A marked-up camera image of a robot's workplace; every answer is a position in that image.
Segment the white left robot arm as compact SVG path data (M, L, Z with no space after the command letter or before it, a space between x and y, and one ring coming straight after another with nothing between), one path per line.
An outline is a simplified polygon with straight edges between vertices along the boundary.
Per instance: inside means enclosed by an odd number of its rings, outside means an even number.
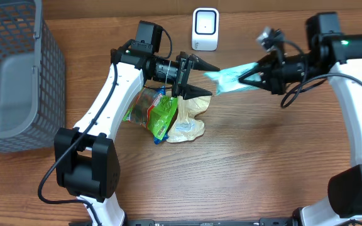
M123 117L147 80L171 84L172 96L188 100L210 91L189 85L191 70L219 68L197 55L181 52L174 61L157 55L166 31L140 21L134 39L111 51L107 80L94 103L71 129L60 128L54 138L57 183L83 204L91 225L124 225L126 214L115 196L120 165L114 140Z

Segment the green clear snack packet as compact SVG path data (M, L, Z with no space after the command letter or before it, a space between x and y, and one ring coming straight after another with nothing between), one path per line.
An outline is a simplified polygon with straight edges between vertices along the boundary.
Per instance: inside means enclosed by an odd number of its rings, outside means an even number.
M177 106L176 97L162 95L155 89L143 88L132 100L123 121L139 124L154 137L162 139L169 130Z

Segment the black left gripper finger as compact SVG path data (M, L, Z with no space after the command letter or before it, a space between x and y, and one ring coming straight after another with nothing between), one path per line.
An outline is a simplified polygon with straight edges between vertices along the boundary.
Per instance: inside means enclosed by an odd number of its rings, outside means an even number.
M192 61L191 69L193 70L200 70L200 71L206 71L206 72L218 72L220 71L219 67L216 67L210 63L207 63L200 57L198 57L195 54L191 54L189 56L189 59Z
M194 99L197 97L211 96L212 92L193 85L186 85L180 94L184 100Z

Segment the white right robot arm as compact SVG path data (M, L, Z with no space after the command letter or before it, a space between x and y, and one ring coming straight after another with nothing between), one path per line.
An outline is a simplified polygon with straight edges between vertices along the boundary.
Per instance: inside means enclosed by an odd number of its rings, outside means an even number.
M362 34L343 33L335 12L310 17L305 30L309 52L287 56L283 32L265 28L257 41L266 56L238 80L281 95L282 107L328 82L344 117L351 166L329 180L327 196L321 201L296 209L289 218L263 218L260 224L362 225Z

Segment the mint green snack packet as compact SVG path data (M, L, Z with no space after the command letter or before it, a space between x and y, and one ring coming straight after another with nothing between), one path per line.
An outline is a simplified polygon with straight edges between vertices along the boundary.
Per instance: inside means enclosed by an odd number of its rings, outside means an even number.
M237 67L226 68L218 72L205 72L204 76L209 78L216 85L216 95L225 94L228 92L243 92L249 90L258 90L258 88L238 82L238 77L247 69L250 68L250 63Z

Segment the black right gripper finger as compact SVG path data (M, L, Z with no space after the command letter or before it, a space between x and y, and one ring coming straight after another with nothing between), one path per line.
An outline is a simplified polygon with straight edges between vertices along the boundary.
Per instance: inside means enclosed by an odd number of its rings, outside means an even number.
M249 85L258 89L263 89L270 91L270 86L267 84L267 81L262 78L262 82L240 82L241 84Z
M250 68L241 74L239 82L262 82L260 69L259 63L250 63Z

